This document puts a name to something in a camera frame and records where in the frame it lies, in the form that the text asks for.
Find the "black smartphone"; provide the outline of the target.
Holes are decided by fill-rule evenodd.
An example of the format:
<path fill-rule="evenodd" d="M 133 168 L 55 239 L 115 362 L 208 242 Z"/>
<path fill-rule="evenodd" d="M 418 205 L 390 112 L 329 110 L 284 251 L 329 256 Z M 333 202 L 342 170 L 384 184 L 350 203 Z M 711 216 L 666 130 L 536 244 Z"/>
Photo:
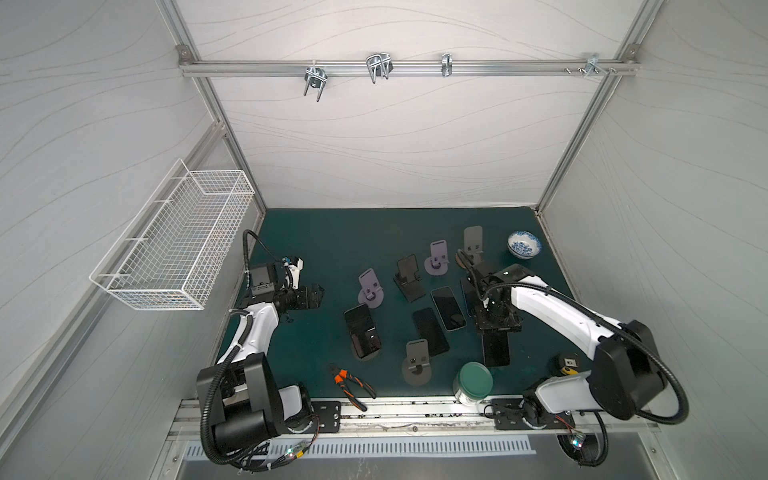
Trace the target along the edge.
<path fill-rule="evenodd" d="M 424 308 L 412 314 L 412 320 L 420 335 L 427 341 L 431 357 L 450 351 L 450 345 L 432 308 Z"/>
<path fill-rule="evenodd" d="M 443 326 L 448 332 L 459 330 L 466 326 L 465 316 L 453 290 L 449 286 L 432 290 L 431 298 Z"/>
<path fill-rule="evenodd" d="M 483 364 L 487 368 L 506 367 L 510 364 L 507 332 L 491 331 L 481 336 Z"/>
<path fill-rule="evenodd" d="M 359 304 L 345 311 L 344 321 L 351 343 L 354 345 L 359 356 L 381 349 L 382 342 L 372 318 L 371 310 L 367 305 Z"/>

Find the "brown round phone stand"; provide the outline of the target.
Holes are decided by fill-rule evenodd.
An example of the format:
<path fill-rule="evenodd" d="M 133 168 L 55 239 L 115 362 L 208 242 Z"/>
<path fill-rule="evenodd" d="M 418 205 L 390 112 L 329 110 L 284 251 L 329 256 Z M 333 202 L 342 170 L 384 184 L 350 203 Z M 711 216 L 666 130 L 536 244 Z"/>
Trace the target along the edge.
<path fill-rule="evenodd" d="M 473 264 L 482 262 L 483 228 L 480 225 L 470 226 L 464 229 L 462 251 L 464 252 L 464 256 L 459 253 L 456 253 L 455 255 L 457 265 L 461 269 L 467 269 L 467 266 L 463 261 L 464 258 L 469 258 Z"/>

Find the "blue edged smartphone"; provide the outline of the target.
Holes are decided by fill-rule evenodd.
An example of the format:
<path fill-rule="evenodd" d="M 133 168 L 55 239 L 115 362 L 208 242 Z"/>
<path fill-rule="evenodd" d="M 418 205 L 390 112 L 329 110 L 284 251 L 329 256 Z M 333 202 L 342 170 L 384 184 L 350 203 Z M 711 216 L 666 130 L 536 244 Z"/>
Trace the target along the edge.
<path fill-rule="evenodd" d="M 480 304 L 478 292 L 475 286 L 468 278 L 461 280 L 461 289 L 464 297 L 466 311 L 469 318 L 476 318 L 477 306 Z"/>

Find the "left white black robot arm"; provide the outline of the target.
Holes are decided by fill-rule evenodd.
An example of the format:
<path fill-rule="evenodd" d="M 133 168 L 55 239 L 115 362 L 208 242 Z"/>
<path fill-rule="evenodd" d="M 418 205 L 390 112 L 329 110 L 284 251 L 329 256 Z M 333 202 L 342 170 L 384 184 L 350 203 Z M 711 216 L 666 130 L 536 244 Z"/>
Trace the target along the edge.
<path fill-rule="evenodd" d="M 261 445 L 317 424 L 306 387 L 278 387 L 267 359 L 281 316 L 322 301 L 322 287 L 300 284 L 302 269 L 295 256 L 245 269 L 246 295 L 231 310 L 239 320 L 231 343 L 197 376 L 201 445 L 215 464 L 246 469 Z"/>

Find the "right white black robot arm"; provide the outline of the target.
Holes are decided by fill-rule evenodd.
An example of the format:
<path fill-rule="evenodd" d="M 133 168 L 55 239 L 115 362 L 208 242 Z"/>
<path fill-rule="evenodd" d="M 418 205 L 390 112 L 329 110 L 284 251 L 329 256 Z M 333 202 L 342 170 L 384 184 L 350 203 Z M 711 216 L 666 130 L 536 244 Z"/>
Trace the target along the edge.
<path fill-rule="evenodd" d="M 492 272 L 465 261 L 462 291 L 478 324 L 519 326 L 527 313 L 569 340 L 590 360 L 589 370 L 554 376 L 532 386 L 518 408 L 524 423 L 541 430 L 561 413 L 605 412 L 619 420 L 640 417 L 677 425 L 690 414 L 681 381 L 660 358 L 643 323 L 603 316 L 514 264 Z"/>

